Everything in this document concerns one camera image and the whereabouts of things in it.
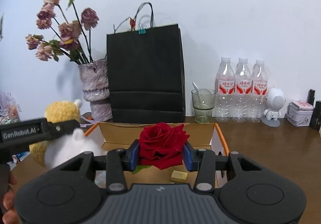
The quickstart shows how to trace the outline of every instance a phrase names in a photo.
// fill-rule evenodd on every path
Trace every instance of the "bottle label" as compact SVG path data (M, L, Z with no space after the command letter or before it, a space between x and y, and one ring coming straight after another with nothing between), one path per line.
M263 96L267 91L267 81L265 80L253 80L252 93L254 95Z
M234 80L218 80L217 92L219 94L232 95L234 93L234 87Z
M248 94L250 92L251 92L251 81L250 80L236 80L235 93Z

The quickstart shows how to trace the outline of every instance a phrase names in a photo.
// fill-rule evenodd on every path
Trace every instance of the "yellow block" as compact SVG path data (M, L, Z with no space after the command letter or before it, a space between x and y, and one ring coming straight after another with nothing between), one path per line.
M172 181L186 183L186 181L187 181L187 172L173 171L173 173L171 175L171 180Z

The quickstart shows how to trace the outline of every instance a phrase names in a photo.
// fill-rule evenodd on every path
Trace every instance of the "vase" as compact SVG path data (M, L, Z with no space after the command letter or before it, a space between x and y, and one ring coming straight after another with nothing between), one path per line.
M90 102L91 117L96 121L113 118L109 99L107 60L79 65L83 98Z

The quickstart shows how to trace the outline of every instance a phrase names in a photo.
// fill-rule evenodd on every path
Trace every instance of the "human hand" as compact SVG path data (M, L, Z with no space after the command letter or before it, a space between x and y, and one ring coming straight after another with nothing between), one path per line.
M11 185L16 185L16 178L10 173L9 183ZM11 187L9 187L8 192L3 196L3 205L8 210L6 214L3 215L2 221L4 224L19 224L20 219L13 205L14 192Z

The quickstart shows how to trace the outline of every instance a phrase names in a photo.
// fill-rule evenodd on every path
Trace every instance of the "gray ribbed panel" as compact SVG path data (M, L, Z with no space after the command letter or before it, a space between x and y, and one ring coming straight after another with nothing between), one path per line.
M83 224L237 224L213 197L193 193L188 185L133 185L110 196Z

